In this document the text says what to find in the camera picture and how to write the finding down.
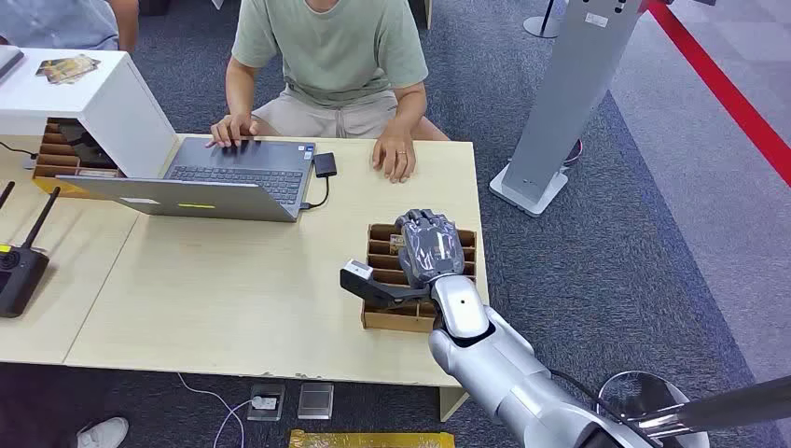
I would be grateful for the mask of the person's left hand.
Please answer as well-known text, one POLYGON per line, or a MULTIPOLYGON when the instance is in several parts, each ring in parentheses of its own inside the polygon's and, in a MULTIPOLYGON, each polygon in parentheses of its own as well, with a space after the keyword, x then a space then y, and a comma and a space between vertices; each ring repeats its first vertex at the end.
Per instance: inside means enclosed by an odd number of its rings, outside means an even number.
POLYGON ((415 164, 410 131, 400 125, 388 125, 374 145, 373 169, 381 172, 391 183, 404 183, 409 180, 415 164))

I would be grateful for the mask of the person's right hand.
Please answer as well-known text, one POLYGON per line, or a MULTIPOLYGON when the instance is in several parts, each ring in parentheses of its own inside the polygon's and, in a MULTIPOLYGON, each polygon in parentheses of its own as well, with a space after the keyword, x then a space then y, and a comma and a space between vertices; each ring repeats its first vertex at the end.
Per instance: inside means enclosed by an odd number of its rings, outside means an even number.
POLYGON ((252 114, 226 115, 210 127, 211 140, 206 147, 237 147, 246 136, 258 135, 260 121, 252 114))

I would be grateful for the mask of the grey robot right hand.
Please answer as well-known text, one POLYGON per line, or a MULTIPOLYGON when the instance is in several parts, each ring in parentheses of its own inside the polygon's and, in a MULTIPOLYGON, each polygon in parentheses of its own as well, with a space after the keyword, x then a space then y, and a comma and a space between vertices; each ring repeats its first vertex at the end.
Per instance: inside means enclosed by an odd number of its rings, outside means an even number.
POLYGON ((399 265, 409 286, 424 288, 443 275, 462 274, 465 257, 455 223, 431 209, 411 209, 395 221, 404 246, 399 265))

